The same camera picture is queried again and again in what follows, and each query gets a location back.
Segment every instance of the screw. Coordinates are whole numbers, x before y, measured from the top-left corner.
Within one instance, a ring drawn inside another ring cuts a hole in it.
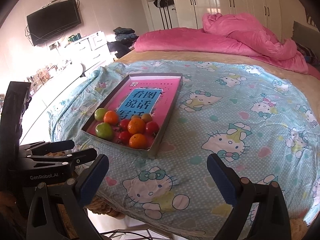
[[[67,180],[67,184],[68,184],[68,185],[72,185],[72,184],[74,184],[75,182],[76,182],[76,180],[75,180],[74,178],[70,178],[70,179]]]
[[[276,181],[271,182],[272,187],[278,187],[279,184]]]
[[[45,183],[44,182],[40,182],[39,184],[38,184],[38,188],[43,188],[45,186]]]
[[[246,178],[246,177],[242,177],[242,178],[240,179],[240,181],[241,181],[243,184],[249,184],[249,179]]]

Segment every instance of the stack of clothes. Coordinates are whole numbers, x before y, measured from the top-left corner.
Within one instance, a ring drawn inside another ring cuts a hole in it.
[[[117,58],[121,58],[130,52],[135,41],[139,38],[133,29],[118,27],[113,30],[116,34],[116,41],[108,42],[109,51],[117,51]]]

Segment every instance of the door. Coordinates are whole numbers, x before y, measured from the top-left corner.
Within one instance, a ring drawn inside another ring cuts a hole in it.
[[[279,0],[266,0],[268,28],[281,41],[281,9]]]
[[[179,27],[175,5],[170,5],[168,8],[158,8],[153,4],[153,1],[147,1],[147,3],[154,30]]]
[[[259,22],[268,27],[266,0],[247,0],[249,13],[254,15]]]
[[[179,27],[197,29],[193,0],[174,0]]]

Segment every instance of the plaid fabric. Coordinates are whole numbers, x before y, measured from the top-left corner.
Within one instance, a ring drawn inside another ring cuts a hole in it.
[[[298,51],[304,56],[306,62],[314,67],[320,68],[319,58],[313,53],[313,51],[299,43],[296,44]]]

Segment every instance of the blue gripper pad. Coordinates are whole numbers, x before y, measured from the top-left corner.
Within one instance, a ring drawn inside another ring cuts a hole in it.
[[[100,154],[91,164],[90,168],[85,169],[77,178],[75,186],[76,197],[80,207],[91,203],[104,176],[109,169],[109,159],[106,155]]]
[[[237,190],[235,184],[237,182],[234,180],[234,174],[236,175],[236,173],[231,168],[226,167],[223,161],[216,154],[208,156],[207,169],[220,190],[224,201],[235,207],[237,204]]]

